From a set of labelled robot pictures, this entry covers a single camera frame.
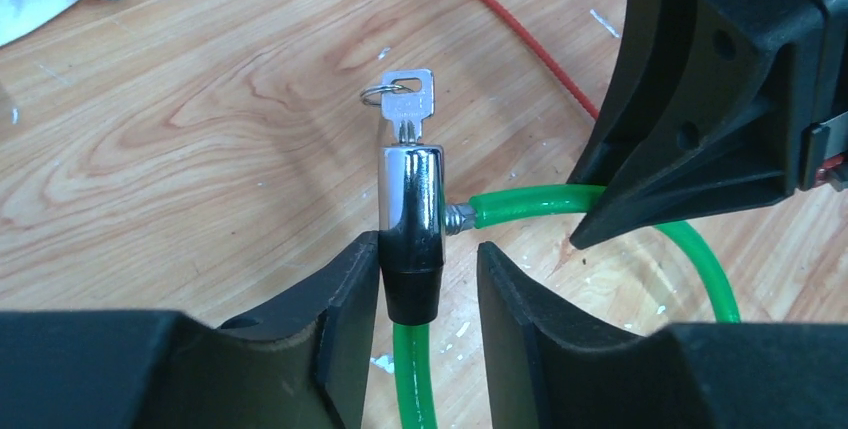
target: key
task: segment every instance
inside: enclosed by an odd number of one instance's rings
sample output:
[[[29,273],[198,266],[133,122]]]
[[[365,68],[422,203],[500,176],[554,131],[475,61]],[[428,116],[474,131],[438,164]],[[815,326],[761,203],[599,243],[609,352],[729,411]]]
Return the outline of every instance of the key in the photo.
[[[415,92],[390,91],[383,93],[383,118],[392,123],[395,139],[400,144],[416,144],[421,139],[424,119],[433,115],[433,72],[429,69],[392,71],[383,74],[382,85],[417,79],[421,89]]]

